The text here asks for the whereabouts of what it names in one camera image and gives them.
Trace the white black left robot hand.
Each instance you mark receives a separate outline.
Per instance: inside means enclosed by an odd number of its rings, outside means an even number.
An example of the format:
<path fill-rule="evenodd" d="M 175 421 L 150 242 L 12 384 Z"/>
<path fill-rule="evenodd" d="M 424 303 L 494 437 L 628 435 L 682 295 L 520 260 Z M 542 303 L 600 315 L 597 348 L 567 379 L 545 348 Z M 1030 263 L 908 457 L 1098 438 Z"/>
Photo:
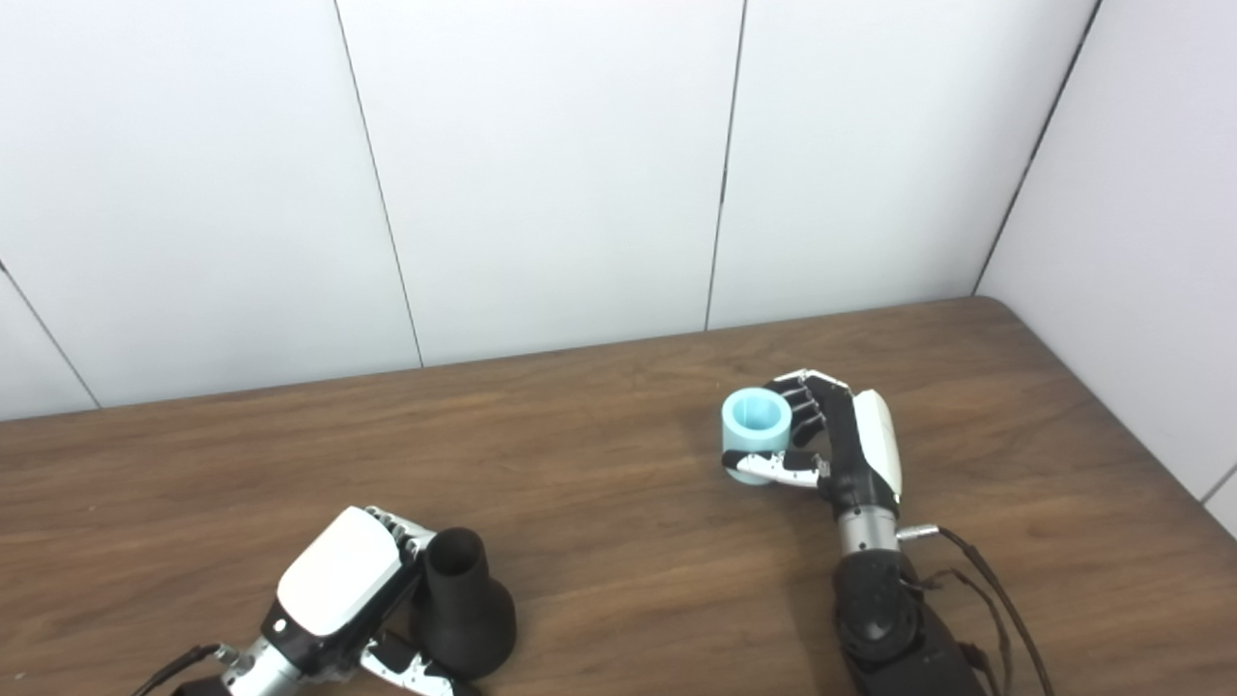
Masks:
<path fill-rule="evenodd" d="M 246 674 L 234 695 L 296 695 L 310 684 L 348 682 L 357 671 L 414 695 L 477 695 L 424 649 L 388 630 L 427 569 L 435 532 L 379 507 L 346 507 L 275 586 Z"/>

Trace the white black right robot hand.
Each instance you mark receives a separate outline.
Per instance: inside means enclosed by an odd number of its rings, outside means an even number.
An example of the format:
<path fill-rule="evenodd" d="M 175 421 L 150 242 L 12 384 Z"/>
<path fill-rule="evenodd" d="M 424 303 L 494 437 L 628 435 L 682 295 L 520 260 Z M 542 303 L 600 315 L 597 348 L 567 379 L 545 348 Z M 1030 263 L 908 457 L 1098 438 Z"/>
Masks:
<path fill-rule="evenodd" d="M 777 376 L 764 389 L 790 405 L 788 443 L 726 452 L 731 472 L 814 486 L 836 516 L 870 507 L 901 518 L 901 450 L 891 410 L 877 391 L 854 392 L 814 368 Z"/>

